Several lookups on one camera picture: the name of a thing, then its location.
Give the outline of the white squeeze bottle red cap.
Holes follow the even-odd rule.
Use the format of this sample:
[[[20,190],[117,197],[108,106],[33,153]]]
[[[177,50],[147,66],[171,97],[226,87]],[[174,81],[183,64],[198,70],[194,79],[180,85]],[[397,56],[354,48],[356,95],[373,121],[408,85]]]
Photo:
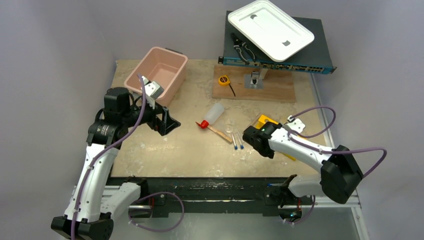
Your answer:
[[[202,121],[200,123],[196,122],[196,124],[201,129],[206,129],[207,127],[213,125],[217,121],[217,119],[223,114],[224,111],[224,106],[221,103],[217,102],[207,111]]]

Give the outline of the wooden stick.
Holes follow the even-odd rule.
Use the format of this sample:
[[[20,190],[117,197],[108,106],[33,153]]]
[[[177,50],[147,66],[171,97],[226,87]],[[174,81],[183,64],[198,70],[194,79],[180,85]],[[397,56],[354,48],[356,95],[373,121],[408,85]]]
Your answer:
[[[209,130],[211,130],[213,133],[215,133],[216,135],[220,136],[222,139],[224,139],[228,143],[230,143],[230,144],[233,143],[233,140],[231,138],[229,138],[225,133],[217,130],[216,128],[212,127],[211,125],[208,125],[207,128]]]

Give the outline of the pink plastic bin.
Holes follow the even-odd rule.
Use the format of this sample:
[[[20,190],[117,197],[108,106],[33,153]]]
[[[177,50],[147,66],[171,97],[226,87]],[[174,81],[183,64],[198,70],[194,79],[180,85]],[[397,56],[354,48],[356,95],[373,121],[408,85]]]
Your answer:
[[[124,86],[134,93],[141,93],[138,74],[163,88],[156,99],[162,106],[169,106],[187,76],[188,57],[180,52],[162,47],[152,47],[124,81]]]

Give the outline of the yellow test tube rack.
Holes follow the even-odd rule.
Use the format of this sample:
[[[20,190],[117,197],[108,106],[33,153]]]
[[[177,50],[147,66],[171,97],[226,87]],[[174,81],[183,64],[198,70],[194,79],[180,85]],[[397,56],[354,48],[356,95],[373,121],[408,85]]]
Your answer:
[[[258,119],[256,120],[254,126],[255,126],[256,129],[260,129],[268,122],[278,124],[278,122],[273,120],[272,118],[270,118],[270,117],[268,117],[264,114],[260,114]]]

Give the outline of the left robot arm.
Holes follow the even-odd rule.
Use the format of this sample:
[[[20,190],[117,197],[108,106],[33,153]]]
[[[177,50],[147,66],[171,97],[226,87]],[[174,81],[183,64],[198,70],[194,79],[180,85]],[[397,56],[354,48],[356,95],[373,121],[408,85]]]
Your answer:
[[[108,240],[115,220],[131,204],[148,203],[153,207],[163,193],[150,193],[147,180],[130,176],[107,199],[104,190],[123,141],[135,129],[148,125],[162,136],[180,123],[169,115],[167,107],[156,102],[160,86],[149,83],[136,99],[127,88],[114,87],[104,95],[104,106],[88,128],[84,165],[65,212],[54,217],[51,229],[68,240]]]

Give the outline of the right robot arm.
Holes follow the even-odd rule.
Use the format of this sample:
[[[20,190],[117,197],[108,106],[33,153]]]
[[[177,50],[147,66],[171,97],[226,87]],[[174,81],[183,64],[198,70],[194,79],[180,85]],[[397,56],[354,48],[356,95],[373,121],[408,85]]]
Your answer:
[[[288,204],[305,196],[328,197],[345,204],[364,178],[348,148],[314,144],[297,136],[287,124],[267,122],[262,128],[249,126],[242,139],[265,158],[273,159],[275,153],[286,154],[316,171],[312,175],[291,175],[283,183],[280,196]]]

